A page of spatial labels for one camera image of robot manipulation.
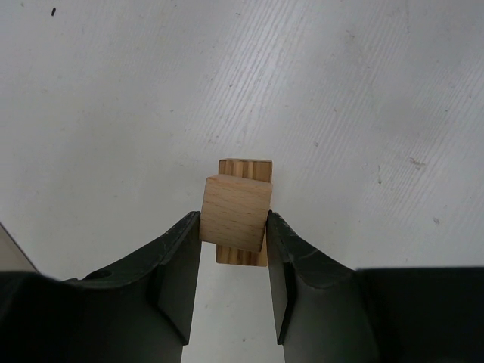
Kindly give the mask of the small light wood cube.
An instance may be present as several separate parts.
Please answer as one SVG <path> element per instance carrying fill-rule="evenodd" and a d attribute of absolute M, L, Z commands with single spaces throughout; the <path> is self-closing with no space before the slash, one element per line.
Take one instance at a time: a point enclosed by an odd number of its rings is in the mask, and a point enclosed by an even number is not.
<path fill-rule="evenodd" d="M 230 175 L 206 179 L 200 239 L 219 246 L 260 252 L 272 184 Z"/>

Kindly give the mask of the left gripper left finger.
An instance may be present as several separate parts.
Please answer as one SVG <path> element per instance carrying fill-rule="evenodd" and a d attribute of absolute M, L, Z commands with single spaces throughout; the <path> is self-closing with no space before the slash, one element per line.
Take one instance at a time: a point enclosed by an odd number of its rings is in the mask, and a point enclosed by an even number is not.
<path fill-rule="evenodd" d="M 3 362 L 179 362 L 200 265 L 200 214 L 85 278 L 1 275 Z"/>

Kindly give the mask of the striped dark wood block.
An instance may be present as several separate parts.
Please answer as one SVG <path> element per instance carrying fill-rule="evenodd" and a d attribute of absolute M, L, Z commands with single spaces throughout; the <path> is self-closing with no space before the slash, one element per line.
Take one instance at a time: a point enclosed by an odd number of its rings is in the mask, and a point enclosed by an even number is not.
<path fill-rule="evenodd" d="M 223 159 L 219 161 L 219 174 L 271 183 L 272 161 Z M 216 262 L 226 265 L 266 267 L 268 265 L 266 241 L 263 240 L 262 249 L 258 253 L 217 245 Z"/>

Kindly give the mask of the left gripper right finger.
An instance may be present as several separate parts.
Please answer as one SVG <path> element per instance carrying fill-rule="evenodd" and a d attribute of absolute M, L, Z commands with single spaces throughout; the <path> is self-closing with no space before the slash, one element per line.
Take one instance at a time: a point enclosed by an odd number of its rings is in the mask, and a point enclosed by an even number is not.
<path fill-rule="evenodd" d="M 481 362 L 480 267 L 353 270 L 277 213 L 266 224 L 277 342 L 287 362 Z"/>

